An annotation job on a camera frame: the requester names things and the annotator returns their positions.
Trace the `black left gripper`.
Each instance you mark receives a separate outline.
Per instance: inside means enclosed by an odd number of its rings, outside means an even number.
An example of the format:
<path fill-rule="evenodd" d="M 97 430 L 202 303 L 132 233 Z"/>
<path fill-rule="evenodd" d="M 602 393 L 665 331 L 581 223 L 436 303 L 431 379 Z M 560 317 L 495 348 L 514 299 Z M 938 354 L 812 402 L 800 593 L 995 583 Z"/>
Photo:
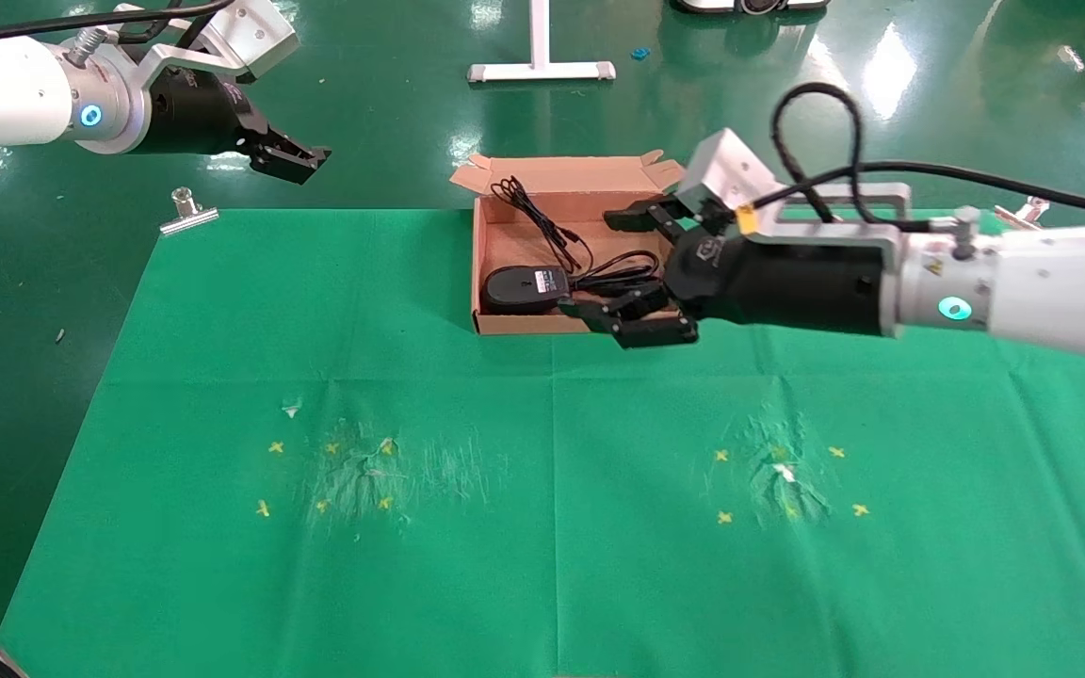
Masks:
<path fill-rule="evenodd" d="M 332 149 L 305 146 L 270 130 L 237 78 L 228 74 L 167 68 L 148 89 L 152 112 L 138 154 L 214 155 L 247 151 L 251 169 L 304 186 Z"/>

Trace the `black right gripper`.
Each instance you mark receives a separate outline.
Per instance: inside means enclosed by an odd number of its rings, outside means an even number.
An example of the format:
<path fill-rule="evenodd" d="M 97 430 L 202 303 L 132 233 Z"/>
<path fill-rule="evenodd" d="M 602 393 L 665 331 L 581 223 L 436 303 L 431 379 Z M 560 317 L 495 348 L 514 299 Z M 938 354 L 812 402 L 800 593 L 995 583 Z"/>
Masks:
<path fill-rule="evenodd" d="M 757 243 L 685 226 L 694 218 L 675 197 L 641 199 L 604 212 L 612 231 L 656 232 L 675 243 L 664 269 L 666 286 L 644 284 L 602 300 L 559 298 L 559 311 L 591 333 L 611 336 L 624 350 L 694 344 L 694 320 L 866 336 L 895 329 L 892 287 L 878 246 Z M 671 300 L 681 310 L 672 312 Z"/>

